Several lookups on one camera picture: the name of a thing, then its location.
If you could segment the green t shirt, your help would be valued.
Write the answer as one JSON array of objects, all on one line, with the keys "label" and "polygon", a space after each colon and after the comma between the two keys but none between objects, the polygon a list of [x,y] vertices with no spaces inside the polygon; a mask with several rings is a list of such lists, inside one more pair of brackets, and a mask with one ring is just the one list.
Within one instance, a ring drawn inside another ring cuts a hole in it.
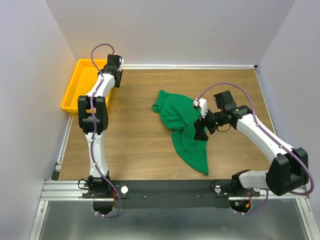
[{"label": "green t shirt", "polygon": [[194,140],[194,122],[200,111],[193,108],[193,100],[185,95],[160,90],[152,109],[171,131],[172,144],[178,156],[192,169],[207,176],[207,143]]}]

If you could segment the yellow plastic tray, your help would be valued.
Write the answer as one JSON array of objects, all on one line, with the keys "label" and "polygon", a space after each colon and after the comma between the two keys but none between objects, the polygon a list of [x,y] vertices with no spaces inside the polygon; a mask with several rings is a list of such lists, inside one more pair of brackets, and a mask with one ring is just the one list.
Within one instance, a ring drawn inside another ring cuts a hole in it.
[{"label": "yellow plastic tray", "polygon": [[61,109],[77,113],[78,97],[87,95],[94,88],[98,77],[99,72],[90,59],[79,59],[61,102]]}]

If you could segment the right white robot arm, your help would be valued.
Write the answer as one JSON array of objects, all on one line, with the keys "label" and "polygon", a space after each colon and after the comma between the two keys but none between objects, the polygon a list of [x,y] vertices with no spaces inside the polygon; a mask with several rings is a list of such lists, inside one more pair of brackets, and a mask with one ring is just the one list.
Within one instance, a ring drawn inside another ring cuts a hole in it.
[{"label": "right white robot arm", "polygon": [[219,127],[229,125],[244,134],[264,154],[270,163],[268,170],[243,170],[231,177],[230,191],[241,196],[248,189],[269,190],[277,196],[293,192],[309,182],[308,154],[302,148],[294,148],[282,141],[258,120],[253,110],[246,105],[237,106],[230,91],[214,95],[218,108],[212,112],[204,98],[193,101],[193,107],[200,115],[193,123],[194,139],[207,141],[208,129],[214,134]]}]

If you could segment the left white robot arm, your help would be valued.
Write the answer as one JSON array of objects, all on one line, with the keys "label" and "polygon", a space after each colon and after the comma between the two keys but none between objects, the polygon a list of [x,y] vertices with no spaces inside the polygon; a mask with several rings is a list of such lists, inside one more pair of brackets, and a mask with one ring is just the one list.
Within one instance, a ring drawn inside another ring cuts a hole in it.
[{"label": "left white robot arm", "polygon": [[78,123],[85,134],[89,148],[90,171],[87,188],[90,193],[101,198],[109,194],[119,195],[109,177],[104,137],[109,125],[107,96],[113,88],[120,86],[122,65],[121,56],[109,54],[106,65],[97,69],[97,81],[92,89],[77,99]]}]

